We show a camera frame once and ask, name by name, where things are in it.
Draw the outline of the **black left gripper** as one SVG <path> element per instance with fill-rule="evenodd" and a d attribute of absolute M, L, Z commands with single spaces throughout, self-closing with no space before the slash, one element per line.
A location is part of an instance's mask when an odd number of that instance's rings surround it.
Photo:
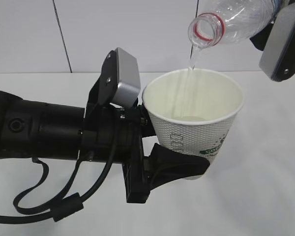
<path fill-rule="evenodd" d="M 88 200 L 99 189 L 114 163 L 122 165 L 127 203 L 145 203 L 151 190 L 178 179 L 201 176 L 209 168 L 210 162 L 204 157 L 179 153 L 157 143 L 144 159 L 142 138 L 154 134 L 141 105 L 130 109 L 109 105 L 87 112 L 81 155 L 105 166 L 81 200 Z"/>

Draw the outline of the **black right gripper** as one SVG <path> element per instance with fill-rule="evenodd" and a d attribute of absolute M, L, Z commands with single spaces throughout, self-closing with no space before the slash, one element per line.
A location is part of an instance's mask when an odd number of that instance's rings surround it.
<path fill-rule="evenodd" d="M 269 23 L 264 29 L 262 29 L 260 32 L 250 38 L 251 43 L 257 50 L 264 50 L 268 37 L 272 31 L 273 25 L 274 23 Z"/>

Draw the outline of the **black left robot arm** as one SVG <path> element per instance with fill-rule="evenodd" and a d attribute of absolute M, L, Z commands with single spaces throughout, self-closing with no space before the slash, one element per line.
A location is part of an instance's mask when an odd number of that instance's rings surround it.
<path fill-rule="evenodd" d="M 209 161 L 142 139 L 155 135 L 144 106 L 113 106 L 115 91 L 95 84 L 85 108 L 24 100 L 0 90 L 0 158 L 53 158 L 122 165 L 128 203 L 143 204 L 151 190 L 202 175 Z"/>

